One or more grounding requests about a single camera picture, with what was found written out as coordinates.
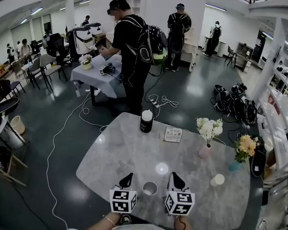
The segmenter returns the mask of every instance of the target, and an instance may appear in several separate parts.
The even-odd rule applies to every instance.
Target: sticker label
[[[181,136],[181,128],[167,127],[164,134],[164,140],[169,142],[180,142]]]

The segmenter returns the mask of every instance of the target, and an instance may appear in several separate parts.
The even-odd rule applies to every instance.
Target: gray table top
[[[115,72],[112,75],[116,78],[120,78],[121,56],[113,55],[110,59],[105,61],[101,55],[98,55],[92,58],[91,64],[93,67],[91,69],[84,70],[81,65],[73,69],[71,81],[82,81],[101,89],[101,91],[110,98],[117,98],[116,89],[121,84],[121,81],[110,75],[101,75],[99,71],[103,65],[110,62],[115,67]]]
[[[234,149],[212,141],[211,155],[201,160],[197,152],[205,145],[199,135],[184,131],[180,143],[163,140],[166,127],[154,121],[149,133],[140,130],[138,116],[122,113],[93,143],[76,174],[91,190],[109,201],[109,190],[134,173],[131,188],[138,193],[138,204],[132,214],[154,224],[173,227],[163,204],[168,177],[177,172],[195,193],[195,206],[188,218],[196,230],[237,228],[243,219],[250,192],[249,163],[232,173],[228,166],[234,160]],[[166,174],[156,166],[165,163]],[[210,180],[218,173],[225,177],[221,186],[212,187]],[[158,185],[154,196],[143,193],[143,184]]]

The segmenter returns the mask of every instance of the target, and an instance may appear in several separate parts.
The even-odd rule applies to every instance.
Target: white tablecloth
[[[98,55],[92,58],[93,68],[89,70],[84,70],[82,66],[78,66],[72,70],[71,81],[82,81],[86,84],[99,88],[106,96],[110,98],[117,98],[115,90],[121,84],[121,81],[118,81],[110,75],[101,75],[99,69],[107,64],[112,63],[115,67],[115,73],[112,75],[120,78],[121,72],[121,56],[114,55],[107,61],[101,56]]]

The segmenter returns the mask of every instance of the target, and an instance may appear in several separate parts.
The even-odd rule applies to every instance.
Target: pink vase
[[[204,146],[202,149],[200,149],[197,153],[197,155],[201,158],[201,159],[205,159],[209,156],[210,153],[210,148],[211,145],[207,144],[206,146]]]

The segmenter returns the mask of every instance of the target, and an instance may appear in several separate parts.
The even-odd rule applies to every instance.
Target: bracelet
[[[112,225],[115,227],[115,224],[113,223],[113,221],[109,218],[109,217],[107,217],[107,216],[105,216],[105,215],[103,215],[102,217],[105,217],[109,222],[111,222],[112,223]]]

